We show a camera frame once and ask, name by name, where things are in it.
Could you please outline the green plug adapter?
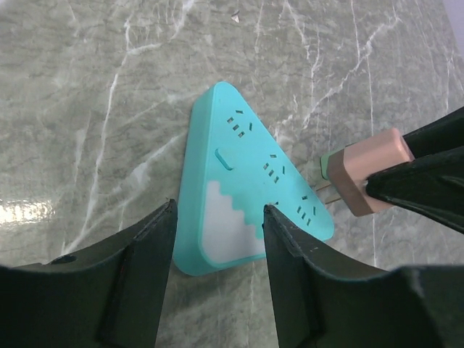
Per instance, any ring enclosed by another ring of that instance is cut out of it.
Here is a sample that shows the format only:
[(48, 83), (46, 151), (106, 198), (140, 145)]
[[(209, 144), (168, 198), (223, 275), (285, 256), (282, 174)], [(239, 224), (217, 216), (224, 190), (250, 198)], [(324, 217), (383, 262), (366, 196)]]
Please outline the green plug adapter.
[(328, 180), (328, 174), (327, 174), (328, 160), (333, 153), (334, 152), (328, 152), (320, 157), (320, 171), (321, 171), (322, 178), (326, 181)]

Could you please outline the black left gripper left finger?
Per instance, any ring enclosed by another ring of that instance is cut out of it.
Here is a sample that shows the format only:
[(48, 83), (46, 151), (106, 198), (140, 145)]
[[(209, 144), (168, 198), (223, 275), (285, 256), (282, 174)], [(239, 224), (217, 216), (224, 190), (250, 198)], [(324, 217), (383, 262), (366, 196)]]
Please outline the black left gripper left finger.
[(174, 200), (47, 264), (1, 267), (3, 347), (153, 347), (178, 219)]

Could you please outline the pink plug adapter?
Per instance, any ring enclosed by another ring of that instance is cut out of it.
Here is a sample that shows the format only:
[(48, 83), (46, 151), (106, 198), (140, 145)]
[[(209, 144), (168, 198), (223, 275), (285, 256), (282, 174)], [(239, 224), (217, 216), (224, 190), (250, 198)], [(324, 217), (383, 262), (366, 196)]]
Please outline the pink plug adapter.
[(414, 159), (400, 131), (390, 128), (333, 151), (328, 160), (328, 180), (322, 179), (316, 184), (315, 190), (333, 186), (337, 195), (328, 198), (327, 204), (342, 199), (356, 217), (374, 214), (392, 205), (367, 195), (365, 187), (368, 178), (374, 173)]

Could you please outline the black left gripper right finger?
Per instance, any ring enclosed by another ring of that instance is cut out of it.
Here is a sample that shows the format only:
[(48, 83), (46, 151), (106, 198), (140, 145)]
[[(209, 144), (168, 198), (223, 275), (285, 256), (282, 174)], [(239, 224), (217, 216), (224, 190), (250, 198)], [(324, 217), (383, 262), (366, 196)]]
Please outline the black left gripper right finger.
[(463, 267), (385, 271), (352, 259), (264, 208), (280, 347), (461, 347)]

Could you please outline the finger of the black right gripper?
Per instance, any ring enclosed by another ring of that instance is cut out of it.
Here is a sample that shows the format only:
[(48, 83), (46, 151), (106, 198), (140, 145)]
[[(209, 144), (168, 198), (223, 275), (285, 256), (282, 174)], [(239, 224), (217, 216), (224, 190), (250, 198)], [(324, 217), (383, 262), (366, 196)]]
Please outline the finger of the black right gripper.
[(368, 177), (368, 196), (463, 232), (463, 148), (430, 154)]
[(463, 145), (464, 107), (403, 136), (415, 158)]

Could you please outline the teal triangular power strip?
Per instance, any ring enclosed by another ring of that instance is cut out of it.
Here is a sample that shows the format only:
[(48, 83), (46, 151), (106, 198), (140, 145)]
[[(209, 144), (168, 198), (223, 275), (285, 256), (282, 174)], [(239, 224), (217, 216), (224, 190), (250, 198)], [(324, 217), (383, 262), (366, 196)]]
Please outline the teal triangular power strip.
[(202, 276), (262, 259), (269, 204), (315, 238), (333, 236), (331, 214), (244, 97), (230, 83), (216, 83), (191, 111), (175, 266)]

